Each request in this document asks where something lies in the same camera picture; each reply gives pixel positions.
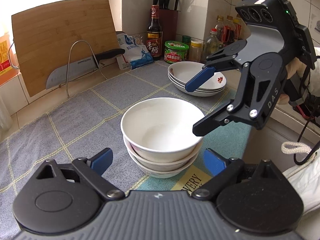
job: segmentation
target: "gray rubber grip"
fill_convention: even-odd
[[[121,201],[110,201],[81,229],[60,236],[21,232],[16,240],[302,240],[295,232],[280,236],[253,236],[221,219],[208,201],[186,191],[131,191]]]

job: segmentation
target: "sauce jar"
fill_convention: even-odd
[[[164,61],[172,64],[187,59],[189,46],[179,41],[166,41],[164,43]]]

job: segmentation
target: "bamboo cutting board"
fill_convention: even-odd
[[[78,40],[95,54],[119,48],[108,0],[64,0],[12,15],[20,71],[30,96],[45,89],[47,78],[68,64]],[[84,42],[76,44],[70,62],[91,56]]]

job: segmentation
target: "white bowl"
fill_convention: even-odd
[[[159,178],[159,179],[166,179],[166,178],[171,178],[175,175],[178,175],[181,171],[185,170],[188,168],[196,158],[198,157],[199,152],[193,156],[184,166],[181,168],[174,170],[174,171],[154,171],[152,169],[149,169],[145,166],[143,166],[138,160],[128,151],[130,157],[133,159],[133,161],[138,165],[138,167],[146,174],[150,175],[151,177]]]
[[[170,75],[168,74],[168,78],[170,79],[170,81],[172,81],[173,85],[179,89],[180,91],[188,94],[188,95],[192,95],[192,96],[195,96],[195,97],[212,97],[214,96],[215,94],[218,94],[220,93],[222,90],[224,90],[225,87],[219,89],[219,90],[215,90],[214,92],[209,92],[209,91],[203,91],[203,92],[200,92],[199,90],[195,90],[194,92],[188,92],[186,90],[186,88],[182,85],[179,85],[176,83],[175,80],[173,80]]]
[[[203,65],[204,64],[192,61],[176,62],[168,67],[168,73],[174,80],[185,86],[189,80],[202,70]],[[214,76],[202,84],[198,90],[213,91],[223,88],[226,84],[226,77],[221,72],[216,72]]]
[[[140,162],[143,166],[154,171],[174,171],[176,169],[181,168],[183,165],[185,165],[193,156],[195,156],[200,151],[203,140],[201,140],[196,145],[196,147],[187,157],[173,163],[156,163],[156,162],[145,160],[134,151],[134,149],[132,148],[132,145],[125,137],[123,137],[123,141],[124,141],[124,145],[127,147],[128,152],[130,152],[137,159],[137,161]]]
[[[121,131],[142,158],[171,163],[188,156],[202,137],[192,133],[204,117],[193,104],[177,98],[152,98],[130,107]]]

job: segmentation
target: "blue gripper pad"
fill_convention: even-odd
[[[113,161],[113,152],[110,148],[105,148],[89,159],[90,168],[100,176],[110,167]]]
[[[230,161],[220,154],[216,153],[214,150],[207,148],[203,153],[204,165],[211,172],[213,176],[217,176],[221,171],[223,171]]]
[[[186,84],[186,90],[188,92],[194,92],[207,80],[213,77],[216,72],[215,67],[205,67],[197,75],[195,75],[188,83]]]

